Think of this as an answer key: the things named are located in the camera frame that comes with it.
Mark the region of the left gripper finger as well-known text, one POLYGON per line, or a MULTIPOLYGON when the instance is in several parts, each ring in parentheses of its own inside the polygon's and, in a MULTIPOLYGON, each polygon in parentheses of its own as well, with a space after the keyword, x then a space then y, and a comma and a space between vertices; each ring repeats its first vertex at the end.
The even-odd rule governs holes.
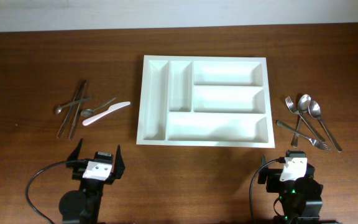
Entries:
POLYGON ((83 144, 83 138, 80 139, 79 143, 77 144, 77 146, 74 148, 74 150, 72 151, 72 153, 67 157, 67 161, 77 161, 78 157, 80 155, 80 151, 82 148, 82 144, 83 144))
POLYGON ((118 145, 116 150, 116 158, 114 161, 114 170, 113 170, 114 178, 120 179, 124 174, 125 168, 126 167, 121 153, 121 146, 118 145))

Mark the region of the steel fork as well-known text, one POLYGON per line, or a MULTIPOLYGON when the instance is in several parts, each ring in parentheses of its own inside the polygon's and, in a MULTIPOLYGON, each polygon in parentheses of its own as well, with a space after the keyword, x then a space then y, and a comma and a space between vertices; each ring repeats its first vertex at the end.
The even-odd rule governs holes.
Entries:
MULTIPOLYGON (((298 131, 300 128, 300 124, 301 124, 301 118, 299 117, 300 113, 298 111, 298 108, 295 106, 294 102, 292 102, 292 100, 289 96, 285 98, 285 104, 291 113, 296 114, 298 116, 297 124, 295 127, 295 129, 298 131)), ((297 134, 293 135, 293 138, 291 140, 291 146, 292 147, 298 146, 298 135, 297 134)))
POLYGON ((321 142, 321 141, 319 141, 317 139, 313 139, 313 138, 311 138, 311 137, 309 137, 309 136, 297 131, 295 128, 292 128, 291 126, 285 124, 284 122, 282 122, 280 120, 277 120, 276 124, 281 128, 285 128, 285 129, 287 129, 287 130, 289 130, 289 131, 291 131, 291 132, 293 132, 293 133, 295 133, 295 134, 297 134, 297 135, 309 140, 309 142, 311 143, 312 146, 314 146, 314 147, 316 147, 316 148, 318 148, 320 150, 323 150, 323 151, 330 151, 331 150, 331 148, 327 144, 325 144, 325 143, 323 143, 323 142, 321 142))

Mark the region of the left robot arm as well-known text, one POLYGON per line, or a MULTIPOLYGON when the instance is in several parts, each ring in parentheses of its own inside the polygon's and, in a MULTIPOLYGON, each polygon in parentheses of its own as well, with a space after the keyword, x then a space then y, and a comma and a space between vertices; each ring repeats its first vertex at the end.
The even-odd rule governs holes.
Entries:
POLYGON ((97 223, 104 186, 113 184, 125 171, 120 146, 115 155, 98 151, 93 159, 79 159, 82 143, 66 160, 66 167, 73 169, 72 179, 78 180, 80 186, 60 199, 58 209, 63 223, 97 223))

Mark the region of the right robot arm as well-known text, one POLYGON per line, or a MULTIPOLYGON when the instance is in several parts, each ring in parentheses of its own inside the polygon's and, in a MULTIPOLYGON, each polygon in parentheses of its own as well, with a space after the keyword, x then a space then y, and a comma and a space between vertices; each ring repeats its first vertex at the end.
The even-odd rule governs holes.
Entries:
POLYGON ((273 223, 318 223, 323 206, 323 185, 314 180, 315 168, 303 151, 287 151, 284 157, 267 162, 262 157, 257 183, 277 194, 283 213, 275 212, 273 223))

